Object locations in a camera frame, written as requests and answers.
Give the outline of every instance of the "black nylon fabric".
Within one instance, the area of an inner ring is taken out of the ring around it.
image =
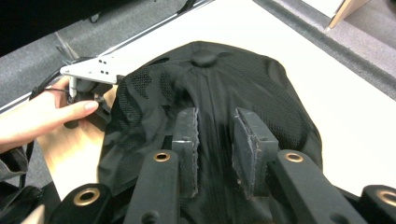
[[[198,195],[181,200],[190,223],[271,220],[266,198],[246,200],[232,167],[233,116],[255,112],[281,149],[307,154],[322,168],[321,141],[284,67],[256,53],[193,42],[171,50],[125,77],[106,127],[99,181],[113,195],[136,183],[145,156],[172,135],[177,113],[197,107]]]

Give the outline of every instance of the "mesh panel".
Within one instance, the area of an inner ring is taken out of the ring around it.
[[[175,102],[175,92],[171,87],[169,74],[162,72],[160,78],[160,88],[169,105],[173,105]]]
[[[146,87],[151,83],[151,77],[149,76],[149,70],[139,69],[136,74],[131,76],[131,83],[134,85],[134,89],[139,92],[139,94],[148,99],[146,94]]]

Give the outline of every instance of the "black bar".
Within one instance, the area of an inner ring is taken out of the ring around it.
[[[177,224],[178,157],[170,150],[157,150],[145,158],[124,224]]]
[[[270,170],[276,175],[298,223],[366,223],[304,153],[279,151]]]

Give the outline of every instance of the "gray carpet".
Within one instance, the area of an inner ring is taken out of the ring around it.
[[[330,19],[301,1],[254,1],[396,99],[396,9],[389,0],[370,1],[328,32]],[[184,3],[135,0],[103,14],[97,23],[79,21],[58,33],[79,56],[94,56],[173,15]],[[47,35],[0,58],[0,107],[30,91],[63,64],[57,45],[56,35]],[[28,184],[41,187],[50,182],[39,146],[30,169]]]

